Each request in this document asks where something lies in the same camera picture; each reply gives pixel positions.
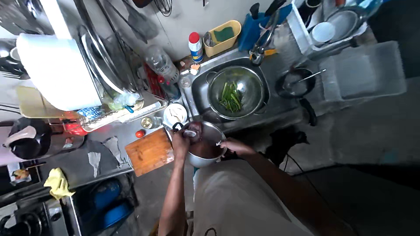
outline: tomato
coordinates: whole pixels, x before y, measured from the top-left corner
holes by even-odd
[[[143,137],[144,135],[146,134],[146,132],[144,131],[144,130],[139,130],[139,131],[137,131],[136,132],[136,137],[137,138],[141,138],[141,137]]]

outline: forearm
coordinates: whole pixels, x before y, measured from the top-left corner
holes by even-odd
[[[159,219],[159,236],[182,235],[185,224],[184,162],[174,163]]]
[[[273,189],[291,213],[319,235],[354,235],[324,204],[260,154],[242,156]]]

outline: green beans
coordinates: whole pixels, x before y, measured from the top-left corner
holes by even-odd
[[[235,82],[225,83],[220,104],[232,113],[241,110],[241,99],[239,98],[238,85]]]

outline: pan handle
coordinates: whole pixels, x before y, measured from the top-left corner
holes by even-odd
[[[299,100],[299,103],[303,108],[305,108],[308,111],[309,114],[309,124],[311,126],[316,126],[318,123],[318,118],[316,117],[315,111],[312,108],[311,104],[306,100],[306,98],[302,98]]]
[[[207,82],[207,84],[208,85],[210,85],[211,84],[211,82],[213,82],[213,80],[214,80],[214,78],[215,77],[209,77],[211,74],[217,74],[217,72],[214,72],[214,71],[210,71],[207,75],[206,75],[206,82]]]
[[[181,127],[180,129],[182,129],[182,127],[184,126],[181,122],[176,122],[172,127],[174,132],[177,132],[179,130],[179,129],[176,128],[177,125],[179,125]]]

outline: wooden cutting board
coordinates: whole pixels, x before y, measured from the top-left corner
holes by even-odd
[[[158,129],[125,147],[136,176],[173,161],[173,149],[164,128]]]

